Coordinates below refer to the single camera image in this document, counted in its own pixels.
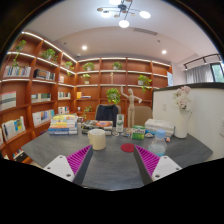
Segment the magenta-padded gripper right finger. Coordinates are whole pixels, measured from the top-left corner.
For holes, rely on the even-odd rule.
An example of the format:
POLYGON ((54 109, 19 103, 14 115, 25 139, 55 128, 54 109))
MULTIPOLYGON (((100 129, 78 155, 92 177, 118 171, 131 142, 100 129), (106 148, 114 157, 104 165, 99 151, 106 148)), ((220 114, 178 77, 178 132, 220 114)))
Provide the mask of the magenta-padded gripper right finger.
POLYGON ((134 157, 144 185, 181 170, 181 167, 168 156, 159 157, 138 145, 134 146, 134 157))

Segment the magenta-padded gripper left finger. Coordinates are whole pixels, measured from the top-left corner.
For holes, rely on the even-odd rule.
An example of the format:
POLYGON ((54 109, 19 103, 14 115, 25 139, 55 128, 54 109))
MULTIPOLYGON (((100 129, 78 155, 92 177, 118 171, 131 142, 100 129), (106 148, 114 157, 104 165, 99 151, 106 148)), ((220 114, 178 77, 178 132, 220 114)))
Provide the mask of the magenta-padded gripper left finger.
POLYGON ((77 185, 81 185, 92 155, 92 146, 88 145, 69 156, 57 156, 44 167, 44 170, 77 185))

